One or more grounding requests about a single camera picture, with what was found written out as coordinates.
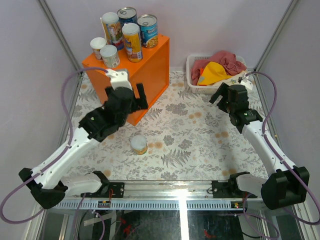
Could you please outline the yellow can white lid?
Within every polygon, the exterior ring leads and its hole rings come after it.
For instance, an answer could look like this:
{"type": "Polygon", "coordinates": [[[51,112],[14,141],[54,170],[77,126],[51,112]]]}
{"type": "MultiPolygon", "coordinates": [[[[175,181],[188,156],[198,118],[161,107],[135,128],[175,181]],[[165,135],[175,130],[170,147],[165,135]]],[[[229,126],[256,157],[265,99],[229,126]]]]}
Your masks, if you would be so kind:
{"type": "Polygon", "coordinates": [[[143,155],[148,150],[147,140],[143,135],[135,135],[130,139],[130,145],[137,155],[143,155]]]}

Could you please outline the green can white lid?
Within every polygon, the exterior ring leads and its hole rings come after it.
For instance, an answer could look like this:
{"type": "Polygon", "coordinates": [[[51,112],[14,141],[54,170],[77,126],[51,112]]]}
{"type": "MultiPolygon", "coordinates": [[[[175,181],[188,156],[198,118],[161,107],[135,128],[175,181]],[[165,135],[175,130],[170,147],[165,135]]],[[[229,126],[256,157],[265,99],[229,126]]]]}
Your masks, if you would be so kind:
{"type": "Polygon", "coordinates": [[[118,55],[118,49],[114,45],[108,44],[102,47],[100,49],[100,55],[107,68],[113,69],[119,66],[120,58],[118,55]]]}

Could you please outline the small cup white lid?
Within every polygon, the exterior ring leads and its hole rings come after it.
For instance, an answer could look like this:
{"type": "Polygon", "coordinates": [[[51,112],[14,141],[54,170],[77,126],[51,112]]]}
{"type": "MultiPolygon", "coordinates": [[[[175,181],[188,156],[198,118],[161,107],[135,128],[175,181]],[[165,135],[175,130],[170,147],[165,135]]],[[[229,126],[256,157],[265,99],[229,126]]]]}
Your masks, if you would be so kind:
{"type": "Polygon", "coordinates": [[[107,44],[103,37],[95,37],[90,41],[90,47],[98,60],[102,60],[100,50],[107,44]]]}

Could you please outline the tall yellow canister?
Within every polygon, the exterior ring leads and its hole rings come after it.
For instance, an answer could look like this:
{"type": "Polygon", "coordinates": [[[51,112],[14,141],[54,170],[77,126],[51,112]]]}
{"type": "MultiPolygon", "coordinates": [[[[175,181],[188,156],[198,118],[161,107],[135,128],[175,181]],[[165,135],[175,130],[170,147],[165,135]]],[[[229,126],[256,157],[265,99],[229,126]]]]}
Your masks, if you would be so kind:
{"type": "Polygon", "coordinates": [[[136,23],[126,23],[122,27],[122,34],[128,60],[140,62],[143,59],[140,27],[136,23]]]}

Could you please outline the blue cup white lid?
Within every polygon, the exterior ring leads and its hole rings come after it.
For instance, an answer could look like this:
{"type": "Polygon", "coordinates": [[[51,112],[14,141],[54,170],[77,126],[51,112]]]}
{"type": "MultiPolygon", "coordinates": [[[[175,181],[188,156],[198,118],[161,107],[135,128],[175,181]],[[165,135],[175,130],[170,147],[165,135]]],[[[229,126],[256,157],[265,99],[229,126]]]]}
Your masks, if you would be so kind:
{"type": "Polygon", "coordinates": [[[108,45],[113,45],[118,51],[124,48],[122,27],[118,15],[115,12],[107,12],[102,18],[102,25],[108,45]]]}

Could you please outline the light blue soup can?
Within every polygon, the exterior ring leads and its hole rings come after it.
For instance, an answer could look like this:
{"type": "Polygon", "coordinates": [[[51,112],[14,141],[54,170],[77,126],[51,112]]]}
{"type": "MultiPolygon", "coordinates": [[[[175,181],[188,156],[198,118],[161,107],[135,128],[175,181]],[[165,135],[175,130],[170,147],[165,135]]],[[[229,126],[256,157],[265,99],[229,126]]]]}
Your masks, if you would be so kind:
{"type": "Polygon", "coordinates": [[[140,27],[141,45],[147,49],[158,45],[158,19],[152,14],[143,14],[137,19],[140,27]]]}

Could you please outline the dark blue tin can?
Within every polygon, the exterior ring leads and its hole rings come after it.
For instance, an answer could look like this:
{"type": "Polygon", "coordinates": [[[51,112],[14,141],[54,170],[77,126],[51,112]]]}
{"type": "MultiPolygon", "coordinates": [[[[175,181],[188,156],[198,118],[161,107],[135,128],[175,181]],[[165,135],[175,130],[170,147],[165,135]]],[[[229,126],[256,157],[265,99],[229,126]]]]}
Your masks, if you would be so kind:
{"type": "Polygon", "coordinates": [[[128,23],[137,23],[137,11],[133,7],[123,7],[117,11],[117,15],[122,27],[128,23]]]}

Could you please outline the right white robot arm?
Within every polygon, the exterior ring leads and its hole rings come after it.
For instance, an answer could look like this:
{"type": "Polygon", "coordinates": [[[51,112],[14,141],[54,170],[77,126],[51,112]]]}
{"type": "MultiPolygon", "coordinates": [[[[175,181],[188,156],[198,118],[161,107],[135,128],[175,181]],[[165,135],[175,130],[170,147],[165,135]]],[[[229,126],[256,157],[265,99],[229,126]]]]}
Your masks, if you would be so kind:
{"type": "Polygon", "coordinates": [[[305,167],[297,167],[287,158],[267,131],[263,131],[263,118],[249,107],[248,92],[245,86],[222,83],[210,98],[214,103],[219,97],[217,107],[227,113],[230,122],[252,145],[262,160],[268,178],[256,177],[244,171],[230,175],[228,192],[240,197],[245,192],[262,198],[270,210],[303,203],[310,174],[305,167]]]}

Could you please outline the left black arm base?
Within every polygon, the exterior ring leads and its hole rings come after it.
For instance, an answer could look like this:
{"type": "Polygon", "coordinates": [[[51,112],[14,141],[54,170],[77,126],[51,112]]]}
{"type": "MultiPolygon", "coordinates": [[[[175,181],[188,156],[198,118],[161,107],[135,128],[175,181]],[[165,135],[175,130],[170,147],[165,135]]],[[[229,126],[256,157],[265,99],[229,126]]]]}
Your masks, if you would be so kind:
{"type": "Polygon", "coordinates": [[[110,182],[109,179],[101,171],[92,172],[101,182],[101,187],[95,192],[82,193],[80,196],[85,195],[86,198],[123,198],[125,192],[124,182],[110,182]]]}

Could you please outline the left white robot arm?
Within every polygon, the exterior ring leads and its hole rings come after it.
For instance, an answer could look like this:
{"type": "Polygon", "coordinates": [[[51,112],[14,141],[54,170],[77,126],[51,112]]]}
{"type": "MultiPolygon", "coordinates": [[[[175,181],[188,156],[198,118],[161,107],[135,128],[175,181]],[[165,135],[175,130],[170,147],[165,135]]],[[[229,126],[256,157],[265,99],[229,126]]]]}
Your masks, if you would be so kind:
{"type": "Polygon", "coordinates": [[[73,131],[71,142],[63,143],[37,167],[23,168],[19,172],[19,177],[43,209],[51,209],[70,196],[109,196],[110,181],[100,170],[74,178],[65,175],[75,160],[124,126],[128,115],[148,109],[143,84],[138,83],[136,88],[139,97],[127,87],[107,87],[107,101],[85,115],[73,131]]]}

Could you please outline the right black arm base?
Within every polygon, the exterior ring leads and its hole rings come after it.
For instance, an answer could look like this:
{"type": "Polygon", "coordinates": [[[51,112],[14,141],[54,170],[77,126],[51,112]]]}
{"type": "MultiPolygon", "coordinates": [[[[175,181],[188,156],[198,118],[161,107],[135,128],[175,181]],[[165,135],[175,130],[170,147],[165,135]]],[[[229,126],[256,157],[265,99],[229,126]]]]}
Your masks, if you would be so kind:
{"type": "Polygon", "coordinates": [[[212,180],[207,193],[214,199],[244,199],[249,194],[248,191],[242,191],[245,187],[257,193],[258,187],[262,188],[265,181],[264,178],[256,177],[248,171],[233,173],[227,181],[212,180]]]}

